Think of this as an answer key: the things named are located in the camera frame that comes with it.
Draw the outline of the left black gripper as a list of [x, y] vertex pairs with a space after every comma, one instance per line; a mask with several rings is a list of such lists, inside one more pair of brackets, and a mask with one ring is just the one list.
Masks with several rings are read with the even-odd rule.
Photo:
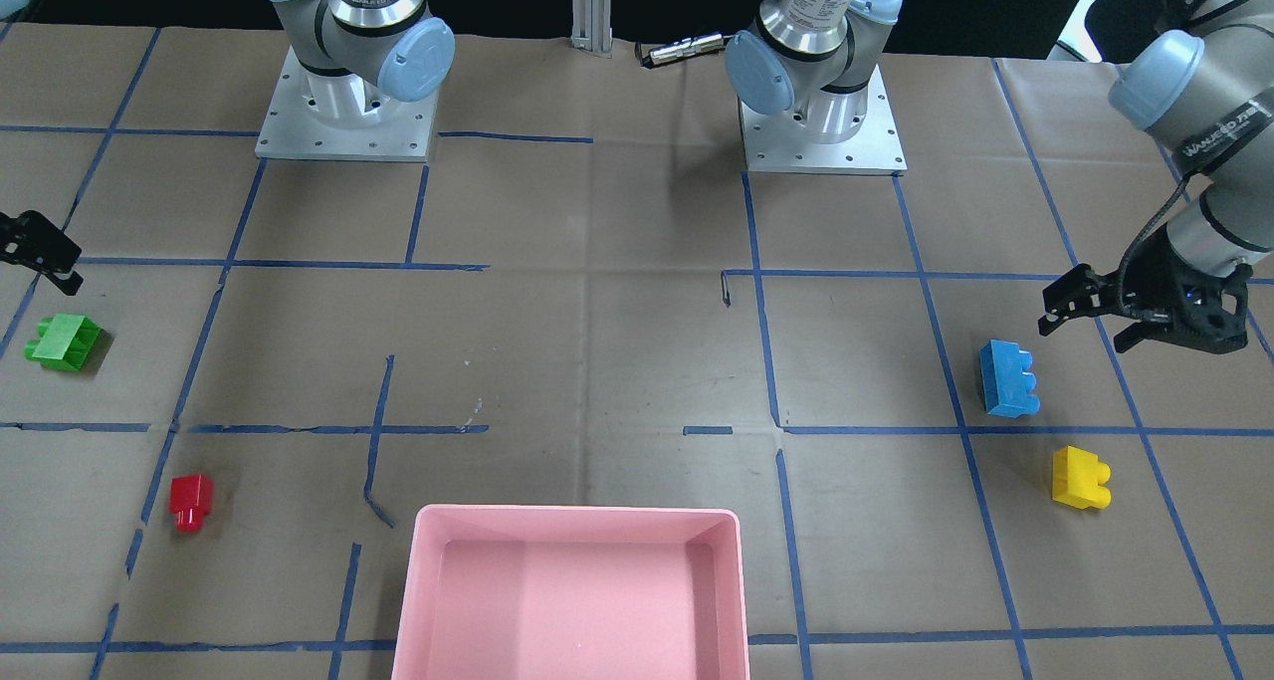
[[[1142, 252], [1133, 259], [1124, 301], [1135, 321], [1112, 339], [1115, 353], [1144, 340], [1168, 343], [1212, 354], [1247, 346], [1249, 264], [1237, 264], [1226, 278], [1198, 273], [1175, 252]], [[1098, 275], [1075, 266], [1042, 292], [1045, 313], [1038, 334], [1050, 336], [1071, 320], [1119, 316], [1119, 275]]]

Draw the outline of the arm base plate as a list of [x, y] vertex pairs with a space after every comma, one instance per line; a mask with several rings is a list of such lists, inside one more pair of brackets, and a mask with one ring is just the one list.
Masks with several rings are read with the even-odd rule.
[[355, 74], [318, 76], [289, 48], [255, 153], [290, 160], [424, 163], [440, 92], [397, 101]]
[[752, 172], [891, 176], [910, 168], [880, 67], [865, 89], [818, 90], [801, 112], [761, 115], [740, 103], [739, 121]]

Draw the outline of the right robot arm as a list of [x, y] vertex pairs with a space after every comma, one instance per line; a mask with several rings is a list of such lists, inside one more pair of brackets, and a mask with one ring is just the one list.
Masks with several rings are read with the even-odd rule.
[[259, 155], [424, 159], [456, 53], [427, 0], [269, 0], [288, 37]]

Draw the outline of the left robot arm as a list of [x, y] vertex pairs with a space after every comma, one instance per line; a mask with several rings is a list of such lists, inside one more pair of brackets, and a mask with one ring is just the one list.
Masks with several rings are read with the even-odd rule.
[[[905, 0], [759, 0], [725, 45], [745, 110], [801, 146], [859, 134], [868, 87]], [[1249, 341], [1249, 281], [1271, 253], [1271, 0], [1164, 0], [1159, 36], [1108, 93], [1172, 154], [1178, 185], [1119, 267], [1088, 264], [1042, 294], [1040, 335], [1115, 316], [1125, 351], [1144, 340], [1206, 353]]]

